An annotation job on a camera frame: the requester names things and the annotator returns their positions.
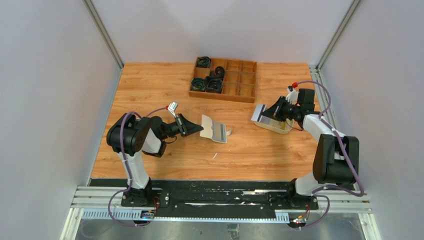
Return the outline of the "white card with stripe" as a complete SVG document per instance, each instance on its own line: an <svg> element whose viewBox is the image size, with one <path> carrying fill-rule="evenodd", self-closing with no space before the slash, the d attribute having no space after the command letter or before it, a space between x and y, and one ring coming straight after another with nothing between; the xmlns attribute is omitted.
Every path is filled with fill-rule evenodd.
<svg viewBox="0 0 424 240"><path fill-rule="evenodd" d="M250 120L253 121L253 122L260 122L261 121L261 118L262 118L262 113L266 109L267 109L267 105L266 104L261 104L261 103L257 104L255 106L255 109L253 111L253 114L252 114Z"/></svg>

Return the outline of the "white leather card holder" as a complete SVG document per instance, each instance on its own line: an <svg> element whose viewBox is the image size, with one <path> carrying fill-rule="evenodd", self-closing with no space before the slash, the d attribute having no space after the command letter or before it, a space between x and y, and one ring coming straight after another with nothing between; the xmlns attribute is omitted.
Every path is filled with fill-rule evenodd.
<svg viewBox="0 0 424 240"><path fill-rule="evenodd" d="M200 137L210 139L216 143L228 143L228 136L231 135L232 129L227 128L226 124L215 121L203 114L201 116L201 126L203 130L199 132Z"/></svg>

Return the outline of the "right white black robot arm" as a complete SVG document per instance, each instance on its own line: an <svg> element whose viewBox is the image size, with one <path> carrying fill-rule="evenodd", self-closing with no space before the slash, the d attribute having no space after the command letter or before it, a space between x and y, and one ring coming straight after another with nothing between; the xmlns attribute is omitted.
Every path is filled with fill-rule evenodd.
<svg viewBox="0 0 424 240"><path fill-rule="evenodd" d="M312 171L290 182L287 200L311 198L323 190L341 190L361 197L364 189L359 181L359 139L348 136L329 124L315 110L315 91L288 88L287 96L280 96L260 116L280 123L294 121L316 141L317 148Z"/></svg>

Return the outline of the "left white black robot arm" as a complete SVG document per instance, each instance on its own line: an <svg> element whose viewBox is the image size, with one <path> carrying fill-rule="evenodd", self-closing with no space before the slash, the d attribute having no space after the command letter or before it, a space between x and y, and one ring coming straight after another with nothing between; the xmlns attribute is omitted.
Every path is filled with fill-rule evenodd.
<svg viewBox="0 0 424 240"><path fill-rule="evenodd" d="M139 116L128 112L109 129L106 142L118 154L127 176L123 196L130 204L146 206L154 199L151 177L143 162L143 155L160 158L164 155L169 138L187 137L204 128L178 113L171 123L159 116Z"/></svg>

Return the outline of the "beige plate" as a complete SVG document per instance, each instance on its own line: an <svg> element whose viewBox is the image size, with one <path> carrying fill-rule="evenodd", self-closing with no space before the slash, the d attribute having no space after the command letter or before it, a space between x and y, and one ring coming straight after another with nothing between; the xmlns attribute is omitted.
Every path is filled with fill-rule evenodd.
<svg viewBox="0 0 424 240"><path fill-rule="evenodd" d="M262 115L257 117L253 116L251 121L260 128L282 135L288 134L293 129L294 124L294 120L281 122Z"/></svg>

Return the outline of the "dark coiled belt bottom-left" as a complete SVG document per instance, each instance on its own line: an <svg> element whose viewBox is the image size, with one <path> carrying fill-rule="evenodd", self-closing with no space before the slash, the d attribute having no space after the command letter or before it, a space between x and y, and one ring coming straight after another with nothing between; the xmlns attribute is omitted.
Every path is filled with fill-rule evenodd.
<svg viewBox="0 0 424 240"><path fill-rule="evenodd" d="M194 77L190 84L190 90L195 92L204 92L206 90L205 79Z"/></svg>

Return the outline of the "wooden compartment tray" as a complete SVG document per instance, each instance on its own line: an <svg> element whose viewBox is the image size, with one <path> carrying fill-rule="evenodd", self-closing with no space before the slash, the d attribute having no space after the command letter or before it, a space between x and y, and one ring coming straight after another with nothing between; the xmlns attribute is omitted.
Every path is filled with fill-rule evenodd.
<svg viewBox="0 0 424 240"><path fill-rule="evenodd" d="M189 79L188 95L193 98L232 101L252 104L256 100L257 86L257 62L250 60L228 59L211 57L210 68L196 67L196 61L192 77ZM225 69L222 93L191 91L191 81L193 78L205 78L213 76L216 67L222 66Z"/></svg>

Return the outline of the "black coiled belt bottom-middle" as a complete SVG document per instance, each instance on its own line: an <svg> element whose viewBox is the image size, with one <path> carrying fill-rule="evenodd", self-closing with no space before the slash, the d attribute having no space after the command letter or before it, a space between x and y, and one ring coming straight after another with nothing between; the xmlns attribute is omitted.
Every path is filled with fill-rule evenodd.
<svg viewBox="0 0 424 240"><path fill-rule="evenodd" d="M205 78L205 91L207 93L221 94L223 89L223 80L215 76Z"/></svg>

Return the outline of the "black coiled belt middle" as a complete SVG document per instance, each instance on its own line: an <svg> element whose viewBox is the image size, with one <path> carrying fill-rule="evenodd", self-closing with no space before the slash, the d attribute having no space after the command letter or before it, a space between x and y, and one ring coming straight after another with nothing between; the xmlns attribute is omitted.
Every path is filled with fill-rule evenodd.
<svg viewBox="0 0 424 240"><path fill-rule="evenodd" d="M225 68L223 66L217 66L214 70L214 75L217 78L223 79L225 76Z"/></svg>

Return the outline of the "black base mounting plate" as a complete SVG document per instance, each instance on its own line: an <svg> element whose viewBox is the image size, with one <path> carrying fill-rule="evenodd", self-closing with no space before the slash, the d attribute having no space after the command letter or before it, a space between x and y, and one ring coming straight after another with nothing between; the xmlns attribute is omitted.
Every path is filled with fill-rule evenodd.
<svg viewBox="0 0 424 240"><path fill-rule="evenodd" d="M154 199L145 206L131 204L124 192L110 209L135 210L142 219L177 221L302 223L319 208L317 195L286 199L288 181L152 180Z"/></svg>

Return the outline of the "right side aluminium rail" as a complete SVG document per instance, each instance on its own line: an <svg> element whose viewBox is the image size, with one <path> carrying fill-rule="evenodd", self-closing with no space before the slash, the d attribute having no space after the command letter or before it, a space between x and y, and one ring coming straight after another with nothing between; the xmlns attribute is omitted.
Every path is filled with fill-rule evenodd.
<svg viewBox="0 0 424 240"><path fill-rule="evenodd" d="M332 98L322 81L313 82L324 92L326 107L318 114L308 115L304 120L304 128L317 137L317 149L312 166L312 176L319 185L342 189L344 185L358 184L359 179L359 139L338 131L325 118L330 110Z"/></svg>

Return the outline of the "right aluminium corner post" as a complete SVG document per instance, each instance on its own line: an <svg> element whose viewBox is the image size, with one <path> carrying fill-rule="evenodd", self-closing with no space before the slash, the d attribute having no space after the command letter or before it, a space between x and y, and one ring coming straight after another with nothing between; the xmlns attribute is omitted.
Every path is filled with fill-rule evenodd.
<svg viewBox="0 0 424 240"><path fill-rule="evenodd" d="M339 39L341 38L342 34L344 33L345 29L349 25L350 21L354 17L358 7L361 5L363 1L362 0L352 0L346 13L344 14L342 20L340 21L338 27L336 28L333 36L331 37L327 47L325 48L322 56L320 57L317 65L316 70L319 72L328 61L330 54L336 47L337 43L339 42Z"/></svg>

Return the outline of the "aluminium corner post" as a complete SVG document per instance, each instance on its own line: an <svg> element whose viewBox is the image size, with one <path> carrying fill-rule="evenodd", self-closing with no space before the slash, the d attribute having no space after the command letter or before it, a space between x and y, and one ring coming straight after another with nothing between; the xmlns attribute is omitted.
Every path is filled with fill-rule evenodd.
<svg viewBox="0 0 424 240"><path fill-rule="evenodd" d="M124 69L124 61L122 60L118 49L116 48L115 44L113 43L113 40L105 26L105 24L102 21L102 18L97 11L97 8L92 0L82 0L83 4L85 5L85 8L92 18L92 21L94 25L96 26L100 36L102 37L105 45L107 46L112 58L114 59L116 65L118 68L122 71Z"/></svg>
<svg viewBox="0 0 424 240"><path fill-rule="evenodd" d="M330 54L336 47L337 43L339 42L339 39L341 38L342 34L344 33L345 29L349 25L350 21L354 17L358 7L361 5L363 1L362 0L352 0L346 13L344 14L342 20L340 21L338 27L336 28L333 36L331 37L327 47L325 48L322 56L320 57L317 65L316 70L319 72L328 61Z"/></svg>

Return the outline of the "aluminium frame rail front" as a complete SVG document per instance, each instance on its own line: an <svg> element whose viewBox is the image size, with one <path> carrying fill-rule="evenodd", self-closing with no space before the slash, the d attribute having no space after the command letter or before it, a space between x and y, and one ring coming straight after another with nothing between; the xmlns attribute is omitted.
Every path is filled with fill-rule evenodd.
<svg viewBox="0 0 424 240"><path fill-rule="evenodd" d="M357 214L367 240L379 240L381 234L365 196L357 197L341 190L324 191L320 196L303 196L293 204L284 200L282 189L217 190L207 194L189 194L176 190L153 190L154 200L146 206L130 200L121 188L78 187L62 230L61 239L73 240L82 220L106 219L135 227L143 221L153 222L222 222L294 224L297 230L315 226L331 213Z"/></svg>

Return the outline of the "left aluminium corner post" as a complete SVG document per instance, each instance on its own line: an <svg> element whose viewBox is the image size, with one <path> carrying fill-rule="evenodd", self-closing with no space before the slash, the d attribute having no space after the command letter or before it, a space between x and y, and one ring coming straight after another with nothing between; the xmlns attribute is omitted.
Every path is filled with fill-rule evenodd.
<svg viewBox="0 0 424 240"><path fill-rule="evenodd" d="M115 44L113 43L113 40L105 26L105 24L102 21L102 18L97 11L97 8L92 0L82 0L83 4L85 5L85 8L92 18L92 21L94 25L96 26L100 36L102 37L105 45L107 46L112 58L114 59L116 65L118 68L122 71L124 69L124 61L122 60L118 49L116 48Z"/></svg>

